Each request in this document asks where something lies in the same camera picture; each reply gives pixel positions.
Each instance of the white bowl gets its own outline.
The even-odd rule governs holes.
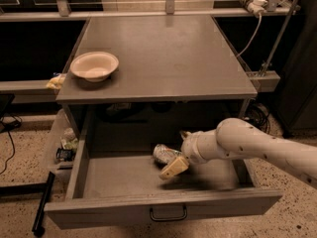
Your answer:
[[[119,66],[118,59],[105,52],[91,52],[75,58],[70,71],[90,82],[105,80]]]

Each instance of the black stand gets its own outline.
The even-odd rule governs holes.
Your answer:
[[[37,237],[41,237],[45,232],[45,228],[42,226],[42,221],[44,218],[44,206],[50,199],[54,178],[55,175],[50,172],[48,180],[45,183],[0,187],[0,196],[42,193],[37,216],[32,228],[32,232]]]

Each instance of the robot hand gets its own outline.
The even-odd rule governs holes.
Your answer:
[[[162,179],[183,172],[190,164],[214,159],[261,158],[317,188],[316,147],[275,138],[237,118],[222,121],[216,130],[188,134],[181,152],[182,156],[162,170]]]

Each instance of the gray tabletop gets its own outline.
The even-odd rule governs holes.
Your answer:
[[[246,99],[257,92],[210,16],[92,18],[75,56],[119,59],[109,79],[67,74],[57,102]]]

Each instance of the cabinet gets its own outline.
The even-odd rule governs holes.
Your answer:
[[[281,197],[258,187],[248,161],[159,179],[155,144],[177,148],[180,129],[216,126],[217,101],[257,96],[210,16],[93,18],[76,55],[91,51],[120,65],[100,83],[69,72],[57,97],[81,131],[65,202],[46,205],[60,228],[264,214]],[[109,121],[107,107],[118,103],[136,109]],[[87,110],[84,119],[73,110]]]

